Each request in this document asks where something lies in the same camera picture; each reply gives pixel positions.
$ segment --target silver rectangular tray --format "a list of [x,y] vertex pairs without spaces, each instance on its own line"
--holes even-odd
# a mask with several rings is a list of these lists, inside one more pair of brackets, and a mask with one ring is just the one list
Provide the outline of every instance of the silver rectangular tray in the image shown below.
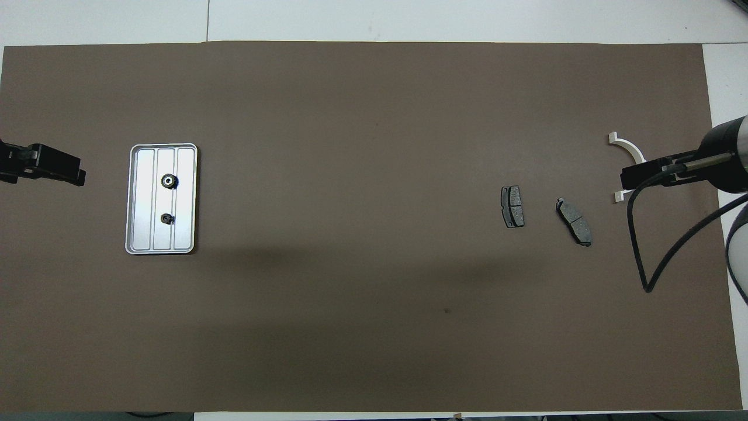
[[[169,175],[176,177],[170,186]],[[135,145],[130,150],[125,250],[133,255],[184,254],[194,248],[197,146]]]

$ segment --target brown table surface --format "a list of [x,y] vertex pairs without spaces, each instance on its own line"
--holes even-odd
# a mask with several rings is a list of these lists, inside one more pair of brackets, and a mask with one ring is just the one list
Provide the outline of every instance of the brown table surface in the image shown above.
[[[660,157],[710,127],[697,45],[8,47],[0,136],[88,179],[0,185],[0,410],[738,409],[720,227],[645,294],[612,197],[610,131]],[[172,142],[197,249],[128,255],[129,149]],[[642,194],[648,269],[716,207]]]

